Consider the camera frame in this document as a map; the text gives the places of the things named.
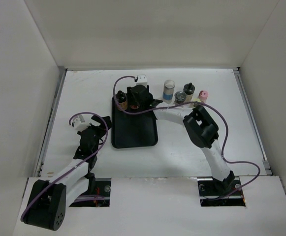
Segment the black knob cap brown bottle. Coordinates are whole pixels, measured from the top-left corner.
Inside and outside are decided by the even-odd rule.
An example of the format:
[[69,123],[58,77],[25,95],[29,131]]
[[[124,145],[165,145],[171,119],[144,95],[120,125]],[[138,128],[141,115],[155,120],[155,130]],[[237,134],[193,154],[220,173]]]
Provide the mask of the black knob cap brown bottle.
[[119,111],[127,109],[127,95],[123,91],[118,91],[116,94],[118,102],[117,108]]

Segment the blue label salt jar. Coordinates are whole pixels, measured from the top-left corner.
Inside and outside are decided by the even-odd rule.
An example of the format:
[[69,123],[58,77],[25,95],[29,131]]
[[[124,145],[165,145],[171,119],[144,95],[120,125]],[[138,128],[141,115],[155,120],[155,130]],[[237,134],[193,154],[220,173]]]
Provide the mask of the blue label salt jar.
[[175,82],[173,80],[166,80],[163,84],[162,98],[165,101],[171,101],[175,89]]

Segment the yellow cap bottle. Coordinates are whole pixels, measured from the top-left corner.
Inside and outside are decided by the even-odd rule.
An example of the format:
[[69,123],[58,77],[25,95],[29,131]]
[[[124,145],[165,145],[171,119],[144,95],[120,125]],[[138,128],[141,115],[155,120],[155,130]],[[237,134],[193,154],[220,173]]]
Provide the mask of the yellow cap bottle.
[[199,98],[195,98],[194,100],[193,100],[193,107],[197,107],[197,106],[199,106],[199,105],[201,105],[201,103],[202,103],[202,101],[199,99]]

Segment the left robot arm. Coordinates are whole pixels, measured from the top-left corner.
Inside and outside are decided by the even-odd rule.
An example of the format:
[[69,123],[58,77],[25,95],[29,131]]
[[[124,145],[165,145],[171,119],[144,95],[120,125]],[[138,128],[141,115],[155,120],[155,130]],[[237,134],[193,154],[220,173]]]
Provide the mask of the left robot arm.
[[111,118],[91,113],[91,119],[98,123],[94,125],[82,123],[82,116],[83,113],[78,113],[69,120],[80,136],[72,161],[57,175],[48,180],[38,179],[33,184],[20,217],[24,224],[56,231],[62,225],[68,207],[82,204],[97,206],[109,201],[109,192],[96,184],[92,169],[98,152],[107,141],[112,127]]

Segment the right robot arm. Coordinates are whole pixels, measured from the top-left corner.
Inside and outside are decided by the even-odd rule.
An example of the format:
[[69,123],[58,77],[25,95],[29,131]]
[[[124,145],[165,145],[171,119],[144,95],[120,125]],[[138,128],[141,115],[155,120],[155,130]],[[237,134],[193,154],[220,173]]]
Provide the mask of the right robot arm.
[[202,105],[195,108],[175,106],[161,108],[160,100],[153,98],[143,85],[127,87],[128,105],[137,106],[154,115],[157,120],[165,120],[184,126],[191,142],[202,150],[210,166],[213,187],[218,194],[226,194],[231,189],[234,173],[222,158],[218,141],[218,125]]

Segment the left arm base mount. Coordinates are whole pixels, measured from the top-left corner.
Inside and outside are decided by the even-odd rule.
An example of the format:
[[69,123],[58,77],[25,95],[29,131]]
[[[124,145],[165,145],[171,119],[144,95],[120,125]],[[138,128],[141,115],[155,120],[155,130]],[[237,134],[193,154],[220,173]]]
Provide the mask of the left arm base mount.
[[70,207],[109,207],[112,179],[92,178],[89,188]]

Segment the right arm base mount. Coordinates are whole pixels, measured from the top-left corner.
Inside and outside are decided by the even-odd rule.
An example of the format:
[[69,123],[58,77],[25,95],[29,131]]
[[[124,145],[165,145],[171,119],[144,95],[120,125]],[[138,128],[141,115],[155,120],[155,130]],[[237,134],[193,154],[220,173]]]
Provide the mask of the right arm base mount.
[[226,196],[233,190],[237,190],[241,186],[241,181],[236,177],[230,188],[227,190],[218,190],[211,178],[199,178],[197,180],[198,191],[200,197],[200,205],[202,207],[245,207],[245,198],[243,191],[238,191]]

